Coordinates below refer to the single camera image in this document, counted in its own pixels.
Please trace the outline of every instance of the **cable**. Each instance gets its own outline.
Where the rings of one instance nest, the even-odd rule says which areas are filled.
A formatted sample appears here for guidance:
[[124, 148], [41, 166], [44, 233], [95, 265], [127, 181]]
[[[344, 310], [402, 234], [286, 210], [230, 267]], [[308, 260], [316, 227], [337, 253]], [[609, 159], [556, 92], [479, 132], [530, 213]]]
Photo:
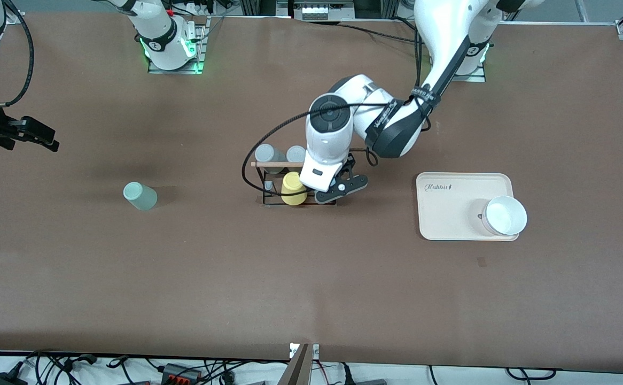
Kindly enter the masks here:
[[438, 381], [435, 379], [435, 373], [433, 373], [433, 365], [428, 365], [428, 370], [431, 372], [431, 380], [433, 380], [433, 385], [438, 385]]
[[131, 377], [129, 377], [129, 372], [126, 370], [126, 365], [124, 364], [126, 362], [126, 360], [128, 360], [128, 359], [129, 359], [129, 356], [119, 356], [117, 358], [113, 358], [112, 360], [110, 360], [109, 363], [107, 363], [106, 366], [108, 368], [112, 368], [112, 369], [121, 366], [121, 370], [124, 372], [124, 377], [126, 377], [126, 380], [128, 380], [129, 383], [135, 383], [133, 380], [131, 380]]
[[[421, 85], [421, 67], [423, 64], [423, 39], [421, 38], [421, 35], [419, 35], [416, 27], [412, 26], [410, 22], [408, 22], [406, 19], [398, 17], [396, 18], [397, 20], [401, 20], [405, 24], [409, 25], [409, 27], [412, 27], [414, 29], [414, 56], [416, 56], [416, 83], [414, 84], [414, 87], [418, 87]], [[419, 113], [422, 114], [421, 102], [418, 100], [418, 97], [414, 97], [414, 102], [416, 102], [416, 105], [418, 106]], [[428, 125], [426, 127], [422, 127], [421, 132], [428, 131], [429, 129], [431, 129], [431, 127], [433, 127], [430, 117], [426, 117], [426, 123]]]
[[404, 24], [407, 25], [407, 27], [409, 27], [412, 31], [416, 31], [416, 26], [411, 24], [409, 20], [405, 19], [404, 17], [393, 16], [393, 17], [390, 17], [390, 19], [404, 22]]
[[[273, 362], [272, 361], [221, 361], [221, 365], [218, 366], [217, 369], [214, 369], [214, 366], [217, 363], [218, 363], [218, 361], [214, 361], [214, 363], [212, 364], [211, 371], [209, 373], [207, 373], [206, 376], [200, 378], [199, 383], [211, 382], [214, 379], [221, 377], [221, 375], [223, 375], [224, 373], [229, 372], [229, 371], [233, 371], [236, 368], [239, 368], [239, 367], [241, 367], [243, 365], [252, 364], [252, 363], [264, 365], [264, 364], [272, 364], [272, 363], [278, 363], [278, 362], [277, 361], [273, 361]], [[234, 365], [234, 366], [232, 366], [231, 368], [226, 368], [226, 365]], [[197, 368], [203, 368], [203, 367], [206, 368], [207, 365], [199, 365], [199, 366], [192, 366], [190, 368], [185, 368], [184, 370], [182, 370], [179, 373], [177, 373], [175, 375], [175, 377], [181, 377], [181, 375], [184, 374], [185, 372], [188, 372], [188, 371], [191, 371], [191, 370], [194, 370], [194, 369], [197, 369]], [[214, 374], [216, 371], [219, 370], [220, 367], [224, 367], [225, 369], [223, 371], [221, 371], [221, 373]], [[162, 383], [161, 385], [170, 385], [170, 383], [171, 383], [170, 380], [167, 380], [166, 382]]]
[[150, 361], [150, 358], [145, 358], [145, 361], [146, 361], [146, 363], [150, 364], [150, 366], [152, 366], [153, 368], [155, 368], [155, 370], [156, 370], [156, 371], [158, 371], [158, 372], [161, 372], [161, 371], [162, 371], [160, 366], [157, 366], [157, 365], [153, 364], [153, 363]]
[[318, 371], [321, 368], [336, 368], [338, 365], [322, 365], [317, 368], [311, 368], [312, 371]]
[[326, 112], [326, 111], [336, 111], [336, 110], [341, 110], [342, 108], [345, 108], [345, 107], [356, 107], [356, 106], [360, 106], [360, 105], [373, 106], [373, 107], [385, 107], [385, 105], [387, 105], [387, 103], [350, 103], [350, 104], [343, 104], [343, 105], [334, 105], [334, 106], [331, 106], [331, 107], [322, 107], [322, 108], [317, 108], [316, 110], [310, 110], [310, 111], [307, 111], [307, 112], [303, 112], [301, 114], [297, 114], [294, 117], [291, 117], [290, 119], [287, 119], [285, 122], [282, 122], [282, 124], [277, 125], [276, 127], [274, 127], [274, 129], [272, 129], [266, 135], [264, 135], [261, 139], [259, 139], [255, 143], [255, 145], [252, 146], [250, 151], [245, 156], [245, 160], [243, 161], [243, 168], [241, 168], [241, 170], [240, 170], [240, 174], [243, 177], [243, 182], [247, 183], [250, 187], [254, 188], [255, 190], [262, 191], [263, 193], [269, 193], [269, 194], [272, 194], [272, 195], [277, 195], [278, 197], [292, 197], [294, 195], [307, 194], [307, 193], [313, 191], [313, 189], [307, 188], [307, 189], [305, 189], [304, 191], [301, 191], [301, 192], [294, 192], [294, 193], [290, 193], [290, 194], [280, 194], [279, 192], [274, 192], [274, 191], [270, 191], [270, 190], [264, 190], [260, 186], [255, 185], [255, 183], [250, 182], [250, 180], [248, 180], [248, 178], [245, 176], [245, 169], [247, 168], [247, 162], [250, 160], [250, 156], [252, 156], [252, 154], [255, 152], [255, 150], [257, 149], [257, 147], [260, 144], [262, 144], [266, 139], [268, 139], [268, 137], [270, 137], [273, 134], [275, 134], [276, 131], [282, 129], [286, 125], [291, 124], [295, 120], [301, 119], [301, 118], [306, 117], [307, 115], [310, 115], [310, 114], [316, 114], [316, 113], [321, 113], [321, 112]]
[[546, 381], [546, 380], [551, 380], [552, 378], [556, 377], [556, 372], [557, 369], [547, 369], [549, 371], [551, 371], [551, 373], [549, 375], [546, 375], [544, 377], [530, 377], [527, 375], [526, 371], [523, 368], [516, 368], [518, 369], [521, 373], [523, 373], [523, 377], [518, 377], [516, 375], [514, 375], [511, 372], [511, 368], [504, 368], [504, 370], [506, 371], [507, 375], [509, 375], [509, 377], [513, 378], [514, 380], [517, 381], [525, 381], [527, 383], [527, 385], [532, 385], [531, 380], [532, 381]]
[[234, 10], [236, 10], [238, 7], [231, 7], [230, 10], [226, 10], [226, 12], [224, 12], [223, 14], [221, 14], [219, 17], [219, 21], [216, 22], [216, 24], [214, 24], [214, 27], [210, 27], [209, 31], [207, 32], [207, 34], [205, 36], [203, 36], [200, 39], [196, 39], [197, 41], [203, 41], [204, 39], [207, 39], [207, 36], [209, 36], [209, 34], [211, 34], [212, 31], [214, 31], [216, 29], [217, 26], [219, 26], [219, 24], [221, 24], [221, 22], [224, 20], [224, 17], [226, 17], [226, 15], [228, 15], [229, 13], [233, 12]]
[[366, 161], [368, 162], [369, 166], [371, 167], [378, 166], [378, 156], [376, 155], [375, 152], [371, 151], [371, 149], [369, 149], [368, 147], [366, 147], [365, 149], [361, 151], [354, 150], [350, 152], [363, 152], [366, 154]]
[[53, 383], [53, 385], [57, 385], [57, 380], [62, 373], [65, 373], [67, 377], [69, 378], [69, 385], [72, 385], [72, 383], [76, 383], [77, 385], [82, 385], [82, 383], [79, 382], [79, 380], [77, 380], [77, 378], [74, 377], [68, 370], [66, 370], [65, 367], [62, 365], [62, 363], [60, 363], [60, 359], [62, 359], [62, 357], [56, 360], [55, 358], [50, 356], [48, 353], [40, 352], [38, 354], [43, 354], [43, 356], [48, 358], [51, 361], [51, 363], [53, 363], [53, 366], [56, 366], [60, 370], [58, 371], [57, 375], [55, 375], [55, 383]]
[[53, 385], [57, 385], [57, 380], [60, 378], [60, 375], [61, 375], [62, 373], [64, 373], [64, 372], [65, 372], [65, 371], [58, 371], [58, 372], [57, 372], [57, 375], [55, 375], [55, 380], [53, 381]]
[[46, 369], [48, 369], [48, 365], [45, 366], [45, 368], [43, 369], [43, 372], [40, 371], [39, 369], [39, 363], [41, 362], [41, 355], [38, 354], [36, 356], [36, 363], [34, 363], [34, 375], [36, 376], [36, 382], [38, 383], [38, 385], [43, 385], [43, 380], [41, 380], [41, 375], [43, 375], [43, 372], [45, 372]]
[[26, 90], [29, 88], [29, 84], [31, 83], [31, 76], [34, 73], [34, 41], [31, 38], [31, 32], [29, 32], [29, 27], [26, 26], [24, 17], [22, 17], [21, 13], [19, 13], [18, 8], [14, 6], [14, 3], [12, 2], [12, 0], [3, 0], [3, 2], [5, 3], [5, 5], [7, 5], [10, 8], [10, 10], [14, 13], [14, 15], [16, 15], [16, 17], [19, 19], [19, 22], [21, 23], [21, 27], [24, 29], [24, 34], [26, 34], [26, 41], [27, 41], [27, 44], [29, 45], [29, 69], [26, 73], [26, 80], [24, 81], [24, 85], [21, 87], [21, 91], [19, 91], [19, 94], [16, 95], [14, 99], [10, 100], [10, 102], [0, 103], [0, 108], [10, 107], [16, 102], [19, 102], [21, 97], [23, 97], [24, 94], [26, 94]]
[[53, 368], [55, 368], [55, 364], [54, 363], [49, 363], [48, 365], [50, 365], [50, 368], [48, 368], [46, 366], [46, 368], [48, 369], [48, 372], [45, 373], [45, 381], [43, 383], [47, 383], [48, 382], [48, 377], [50, 377], [50, 373], [52, 372]]
[[350, 370], [350, 366], [347, 363], [341, 363], [345, 368], [345, 385], [356, 385], [354, 379], [352, 378], [352, 371]]
[[321, 373], [323, 374], [323, 377], [326, 378], [326, 385], [331, 385], [331, 382], [329, 382], [328, 380], [328, 375], [326, 375], [326, 370], [323, 368], [323, 365], [321, 365], [321, 361], [316, 360], [314, 362], [316, 363], [316, 365], [318, 365], [318, 368], [321, 369]]
[[378, 32], [378, 31], [372, 31], [370, 29], [365, 29], [365, 28], [361, 28], [361, 27], [356, 27], [355, 25], [347, 25], [347, 24], [336, 24], [338, 27], [345, 27], [345, 28], [351, 28], [351, 29], [356, 29], [357, 31], [362, 31], [362, 32], [366, 32], [368, 34], [373, 34], [373, 35], [378, 35], [378, 36], [382, 36], [382, 37], [389, 37], [389, 39], [395, 39], [398, 41], [405, 41], [405, 42], [414, 42], [412, 39], [408, 39], [406, 37], [400, 37], [400, 36], [394, 36], [394, 35], [388, 35], [388, 34], [383, 34], [383, 32]]

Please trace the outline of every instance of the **black cable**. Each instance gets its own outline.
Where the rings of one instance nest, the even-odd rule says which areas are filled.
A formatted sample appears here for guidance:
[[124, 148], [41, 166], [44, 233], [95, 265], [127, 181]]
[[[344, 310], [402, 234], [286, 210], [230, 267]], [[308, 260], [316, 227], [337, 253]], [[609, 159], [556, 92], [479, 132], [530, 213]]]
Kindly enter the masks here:
[[272, 129], [266, 135], [264, 135], [261, 139], [259, 139], [255, 143], [255, 145], [252, 146], [250, 151], [245, 156], [245, 160], [243, 161], [243, 168], [241, 168], [241, 170], [240, 170], [241, 176], [243, 177], [243, 182], [247, 183], [250, 187], [254, 188], [255, 190], [262, 191], [263, 193], [269, 193], [269, 194], [272, 194], [272, 195], [277, 195], [278, 197], [292, 197], [294, 195], [307, 194], [310, 191], [313, 191], [313, 189], [307, 188], [307, 189], [305, 189], [304, 191], [301, 191], [301, 192], [295, 192], [295, 193], [292, 193], [292, 194], [280, 194], [279, 192], [274, 192], [274, 191], [270, 191], [270, 190], [264, 190], [262, 187], [255, 185], [255, 183], [250, 182], [250, 180], [248, 180], [248, 178], [245, 176], [245, 170], [247, 168], [247, 163], [250, 160], [250, 157], [252, 156], [252, 154], [255, 152], [255, 150], [257, 149], [257, 147], [260, 144], [262, 144], [266, 139], [268, 139], [268, 137], [270, 137], [273, 134], [275, 134], [276, 131], [282, 129], [286, 125], [291, 124], [295, 120], [301, 119], [303, 117], [306, 117], [309, 114], [316, 114], [316, 113], [321, 113], [321, 112], [326, 112], [326, 111], [341, 110], [342, 108], [345, 108], [345, 107], [356, 107], [356, 106], [360, 106], [360, 105], [373, 106], [373, 107], [385, 107], [385, 105], [387, 105], [387, 103], [350, 103], [350, 104], [343, 104], [343, 105], [334, 105], [334, 106], [331, 106], [331, 107], [322, 107], [322, 108], [317, 108], [316, 110], [310, 110], [310, 111], [307, 111], [307, 112], [303, 112], [301, 114], [297, 114], [294, 117], [291, 117], [290, 119], [287, 119], [285, 122], [282, 122], [282, 124], [277, 125], [276, 127], [274, 127], [274, 129]]
[[409, 20], [405, 19], [404, 17], [393, 16], [393, 17], [390, 17], [390, 19], [404, 22], [404, 24], [407, 25], [407, 27], [411, 28], [412, 31], [416, 31], [416, 26], [411, 24]]
[[345, 385], [356, 385], [354, 379], [352, 378], [352, 371], [350, 370], [350, 366], [347, 363], [341, 363], [345, 368]]
[[152, 366], [153, 368], [155, 368], [157, 371], [160, 371], [160, 366], [157, 366], [157, 365], [153, 364], [153, 363], [150, 361], [150, 358], [145, 358], [145, 361], [146, 361], [148, 364], [150, 364], [150, 366]]
[[336, 365], [322, 365], [321, 364], [321, 366], [317, 366], [315, 368], [311, 368], [311, 370], [312, 371], [318, 371], [321, 368], [335, 368], [335, 367], [336, 367]]
[[431, 117], [427, 117], [426, 118], [426, 123], [428, 124], [426, 127], [423, 127], [421, 129], [421, 132], [423, 131], [428, 131], [429, 129], [431, 129], [431, 127], [433, 127], [433, 125], [431, 124]]
[[366, 147], [365, 149], [361, 150], [361, 151], [350, 151], [350, 152], [363, 152], [366, 154], [366, 161], [368, 162], [369, 166], [371, 167], [375, 167], [378, 166], [378, 156], [376, 155], [375, 152], [371, 151], [370, 148]]
[[[228, 371], [233, 371], [236, 368], [239, 368], [243, 365], [247, 365], [247, 364], [270, 364], [270, 363], [278, 363], [277, 361], [221, 361], [221, 366], [223, 366], [224, 368], [226, 368], [226, 365], [234, 365], [231, 368], [226, 368], [225, 370], [221, 371], [221, 373], [216, 373], [216, 371], [219, 370], [219, 368], [217, 368], [216, 370], [214, 369], [214, 366], [216, 366], [217, 361], [215, 361], [212, 364], [212, 368], [211, 371], [209, 373], [207, 373], [207, 375], [205, 377], [202, 377], [199, 379], [199, 383], [207, 383], [207, 382], [211, 382], [216, 378], [221, 377], [221, 375], [223, 375], [223, 373], [226, 373]], [[197, 368], [203, 368], [203, 367], [207, 367], [207, 365], [199, 365], [199, 366], [192, 366], [190, 368], [185, 368], [184, 370], [180, 371], [178, 374], [175, 375], [175, 377], [180, 377], [181, 375], [183, 375], [185, 372], [197, 369]], [[167, 380], [166, 382], [162, 383], [162, 385], [170, 385], [170, 380]]]
[[46, 358], [48, 358], [51, 363], [53, 363], [53, 365], [57, 366], [57, 368], [60, 370], [58, 371], [58, 374], [55, 376], [55, 383], [53, 385], [57, 385], [57, 378], [62, 374], [65, 373], [67, 375], [67, 377], [69, 378], [69, 383], [70, 385], [72, 383], [76, 383], [77, 385], [82, 385], [81, 382], [79, 382], [79, 380], [77, 380], [76, 377], [74, 377], [69, 371], [67, 371], [65, 369], [65, 367], [62, 365], [62, 363], [60, 363], [59, 359], [55, 359], [52, 356], [50, 356], [48, 353], [40, 353], [43, 354], [43, 356], [45, 356]]
[[356, 29], [357, 31], [362, 31], [362, 32], [366, 32], [368, 34], [378, 35], [378, 36], [382, 36], [382, 37], [389, 37], [389, 39], [395, 39], [395, 40], [398, 40], [398, 41], [414, 42], [412, 39], [408, 39], [406, 37], [400, 37], [400, 36], [383, 34], [383, 32], [372, 31], [370, 29], [356, 27], [356, 25], [337, 24], [337, 26], [338, 27], [345, 27], [345, 28]]
[[34, 73], [34, 41], [31, 38], [31, 32], [29, 32], [29, 27], [27, 27], [26, 22], [24, 21], [24, 17], [22, 17], [21, 13], [12, 0], [3, 0], [5, 5], [10, 8], [10, 10], [14, 13], [14, 15], [19, 19], [21, 23], [21, 27], [24, 29], [24, 34], [26, 34], [26, 41], [29, 45], [29, 69], [26, 73], [26, 80], [24, 80], [24, 85], [21, 87], [21, 91], [19, 94], [14, 97], [14, 99], [10, 100], [10, 102], [0, 103], [0, 107], [10, 107], [11, 105], [19, 102], [19, 100], [26, 94], [26, 90], [29, 88], [29, 84], [31, 83], [31, 76]]
[[516, 368], [518, 369], [521, 373], [523, 373], [523, 377], [518, 377], [516, 375], [514, 375], [511, 372], [512, 368], [504, 368], [504, 370], [506, 371], [507, 375], [509, 375], [509, 377], [513, 378], [514, 380], [517, 381], [525, 381], [527, 383], [527, 385], [532, 385], [531, 384], [531, 380], [532, 381], [546, 381], [546, 380], [551, 380], [552, 378], [556, 377], [556, 369], [547, 369], [549, 371], [551, 371], [551, 373], [549, 375], [546, 375], [544, 377], [530, 377], [527, 375], [526, 371], [523, 368]]
[[50, 368], [46, 366], [48, 371], [45, 373], [45, 380], [43, 381], [43, 383], [48, 383], [48, 377], [50, 377], [50, 373], [52, 373], [53, 369], [55, 368], [55, 364], [49, 363], [49, 365]]
[[124, 372], [124, 377], [126, 377], [126, 380], [128, 380], [129, 383], [135, 383], [133, 382], [133, 380], [131, 380], [131, 377], [129, 377], [129, 372], [126, 371], [126, 364], [124, 363], [124, 361], [121, 362], [121, 370]]
[[[205, 368], [207, 368], [207, 360], [203, 360], [203, 362], [205, 363]], [[213, 361], [212, 367], [209, 368], [209, 372], [210, 373], [214, 373], [214, 366], [216, 366], [216, 360]]]
[[126, 360], [128, 360], [128, 359], [129, 359], [129, 356], [119, 356], [117, 358], [113, 358], [112, 360], [110, 360], [109, 363], [107, 363], [106, 366], [108, 368], [112, 368], [112, 369], [121, 366], [121, 370], [124, 372], [124, 377], [126, 377], [126, 380], [128, 380], [129, 383], [135, 383], [133, 380], [131, 380], [131, 377], [129, 377], [129, 372], [126, 370], [125, 363], [126, 363]]
[[33, 356], [36, 356], [38, 358], [38, 354], [40, 354], [38, 350], [32, 351], [22, 361], [14, 364], [13, 368], [8, 372], [6, 376], [7, 380], [16, 380], [16, 378], [19, 377], [19, 371], [21, 370], [21, 367], [24, 365], [24, 363]]
[[48, 365], [45, 366], [45, 369], [43, 370], [43, 372], [40, 371], [39, 369], [39, 363], [41, 362], [41, 355], [38, 354], [36, 356], [36, 363], [34, 363], [34, 375], [36, 376], [36, 382], [38, 383], [38, 385], [43, 385], [43, 380], [41, 380], [41, 375], [43, 375], [43, 372], [45, 372], [46, 369], [48, 369]]
[[428, 365], [428, 370], [431, 372], [431, 380], [433, 380], [433, 385], [438, 385], [438, 381], [435, 379], [435, 373], [433, 373], [433, 365]]

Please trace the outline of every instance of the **white cup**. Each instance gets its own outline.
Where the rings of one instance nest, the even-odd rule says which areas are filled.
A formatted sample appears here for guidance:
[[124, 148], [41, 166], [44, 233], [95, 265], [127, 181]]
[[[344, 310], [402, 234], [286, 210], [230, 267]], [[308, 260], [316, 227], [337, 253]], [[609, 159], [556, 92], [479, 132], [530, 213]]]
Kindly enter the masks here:
[[482, 224], [492, 234], [516, 235], [527, 224], [527, 212], [518, 199], [502, 195], [485, 205], [480, 215]]
[[287, 149], [285, 158], [293, 163], [304, 163], [307, 150], [302, 146], [292, 146]]

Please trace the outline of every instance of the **black logo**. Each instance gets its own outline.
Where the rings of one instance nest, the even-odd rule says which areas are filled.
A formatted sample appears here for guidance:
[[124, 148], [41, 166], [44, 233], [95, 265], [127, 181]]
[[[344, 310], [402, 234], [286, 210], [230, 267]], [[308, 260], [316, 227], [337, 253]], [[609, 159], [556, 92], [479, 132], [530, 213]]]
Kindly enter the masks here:
[[430, 192], [430, 191], [451, 190], [451, 185], [450, 184], [433, 184], [433, 183], [428, 183], [424, 190], [426, 190], [426, 193]]
[[153, 51], [162, 51], [162, 44], [158, 42], [151, 41], [147, 44], [147, 46], [150, 47], [150, 49]]

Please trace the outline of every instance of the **power adapter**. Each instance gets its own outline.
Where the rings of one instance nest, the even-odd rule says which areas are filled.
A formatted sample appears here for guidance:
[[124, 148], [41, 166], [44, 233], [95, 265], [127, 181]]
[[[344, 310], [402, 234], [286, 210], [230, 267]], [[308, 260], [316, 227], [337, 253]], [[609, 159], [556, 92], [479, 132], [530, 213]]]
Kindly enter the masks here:
[[8, 375], [8, 373], [0, 373], [0, 385], [28, 385], [28, 383], [17, 377], [13, 378], [13, 376]]
[[177, 364], [166, 364], [164, 370], [162, 370], [162, 383], [197, 385], [200, 375], [200, 371], [195, 369], [189, 369]]

